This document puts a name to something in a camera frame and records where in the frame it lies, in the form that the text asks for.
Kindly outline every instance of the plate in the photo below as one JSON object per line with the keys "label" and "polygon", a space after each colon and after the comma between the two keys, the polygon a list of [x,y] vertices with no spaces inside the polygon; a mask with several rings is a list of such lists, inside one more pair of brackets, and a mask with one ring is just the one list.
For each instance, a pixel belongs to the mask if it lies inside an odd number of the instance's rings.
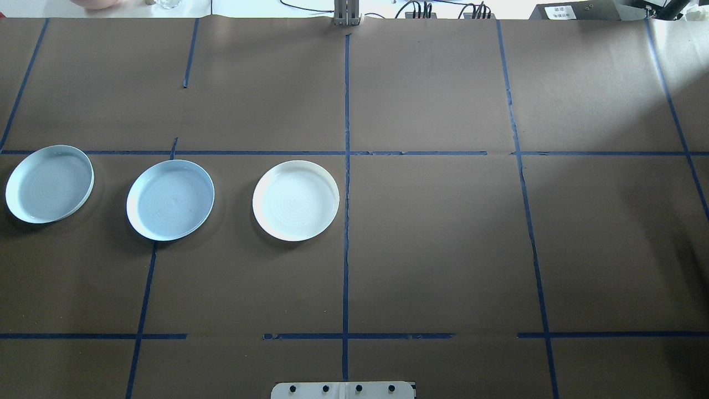
{"label": "plate", "polygon": [[290,160],[266,172],[252,202],[261,227],[284,241],[303,241],[325,231],[340,206],[332,175],[307,160]]}
{"label": "plate", "polygon": [[89,157],[71,146],[50,146],[31,153],[10,175],[7,207],[18,219],[49,223],[76,212],[94,188]]}
{"label": "plate", "polygon": [[171,241],[197,230],[214,205],[214,184],[201,166],[166,160],[133,183],[125,211],[133,228],[156,241]]}

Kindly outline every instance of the white label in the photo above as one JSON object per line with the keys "label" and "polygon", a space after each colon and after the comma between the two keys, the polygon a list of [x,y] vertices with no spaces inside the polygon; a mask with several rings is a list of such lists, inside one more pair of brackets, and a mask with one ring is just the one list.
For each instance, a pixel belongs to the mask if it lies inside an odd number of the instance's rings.
{"label": "white label", "polygon": [[544,7],[544,11],[547,12],[549,19],[558,21],[563,19],[576,19],[576,14],[571,6]]}

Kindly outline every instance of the wire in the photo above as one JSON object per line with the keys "label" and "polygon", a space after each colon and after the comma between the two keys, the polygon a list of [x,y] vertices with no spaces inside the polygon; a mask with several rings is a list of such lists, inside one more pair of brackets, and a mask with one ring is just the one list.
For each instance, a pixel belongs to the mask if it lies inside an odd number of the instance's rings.
{"label": "wire", "polygon": [[465,11],[465,9],[467,9],[467,8],[470,7],[470,6],[473,6],[473,17],[475,17],[476,6],[475,6],[475,4],[473,4],[473,3],[468,3],[468,4],[466,4],[466,5],[463,6],[463,9],[462,9],[462,10],[460,10],[460,14],[458,14],[458,19],[460,19],[460,17],[463,16],[463,11]]}
{"label": "wire", "polygon": [[315,11],[316,13],[334,13],[334,12],[335,12],[335,10],[313,10],[313,9],[305,9],[305,8],[303,8],[303,7],[294,6],[293,4],[288,4],[288,3],[286,3],[286,2],[283,1],[283,0],[278,0],[278,1],[280,1],[281,4],[283,4],[284,6],[292,7],[292,8],[294,8],[294,9],[298,9],[298,10]]}
{"label": "wire", "polygon": [[481,2],[480,5],[478,6],[478,12],[475,14],[475,19],[484,19],[485,14],[487,10],[489,10],[490,7],[485,5],[485,1]]}
{"label": "wire", "polygon": [[394,17],[394,19],[397,19],[398,16],[399,16],[399,14],[404,10],[404,8],[406,8],[407,5],[412,4],[412,3],[413,3],[413,14],[414,14],[414,17],[415,17],[415,15],[416,15],[416,12],[417,12],[417,11],[418,11],[418,13],[421,13],[421,3],[419,3],[419,2],[416,1],[416,0],[409,0],[409,1],[406,2],[406,4],[404,4],[403,6],[401,6],[401,8],[399,9],[398,13],[396,13],[396,16]]}

